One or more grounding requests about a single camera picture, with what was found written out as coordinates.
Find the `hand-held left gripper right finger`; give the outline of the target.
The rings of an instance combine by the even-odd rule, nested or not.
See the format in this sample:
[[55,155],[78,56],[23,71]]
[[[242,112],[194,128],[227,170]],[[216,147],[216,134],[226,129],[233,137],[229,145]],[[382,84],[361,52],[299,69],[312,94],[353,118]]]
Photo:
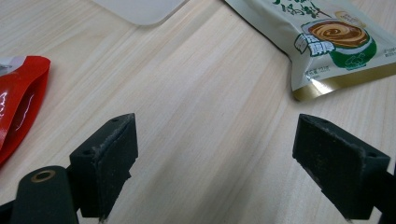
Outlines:
[[390,219],[390,157],[335,124],[299,116],[292,157],[346,219],[368,219],[376,208]]

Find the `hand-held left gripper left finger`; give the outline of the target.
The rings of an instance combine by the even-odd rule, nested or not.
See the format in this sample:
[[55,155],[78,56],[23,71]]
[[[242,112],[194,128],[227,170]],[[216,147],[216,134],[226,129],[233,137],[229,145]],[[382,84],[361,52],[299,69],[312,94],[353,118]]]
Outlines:
[[81,214],[106,219],[138,158],[134,113],[107,121],[69,158]]

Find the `red spouted pouch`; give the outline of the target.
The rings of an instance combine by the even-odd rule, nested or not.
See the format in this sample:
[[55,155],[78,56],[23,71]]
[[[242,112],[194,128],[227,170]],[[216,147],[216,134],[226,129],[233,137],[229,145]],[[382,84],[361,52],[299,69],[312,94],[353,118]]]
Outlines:
[[42,56],[0,58],[0,167],[32,127],[49,71],[50,60]]

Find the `green and white sauce packet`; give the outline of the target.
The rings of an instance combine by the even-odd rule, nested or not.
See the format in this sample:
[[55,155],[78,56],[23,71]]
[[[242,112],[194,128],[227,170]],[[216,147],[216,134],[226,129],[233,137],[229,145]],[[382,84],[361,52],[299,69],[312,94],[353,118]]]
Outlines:
[[348,0],[225,0],[291,60],[299,101],[396,75],[396,37]]

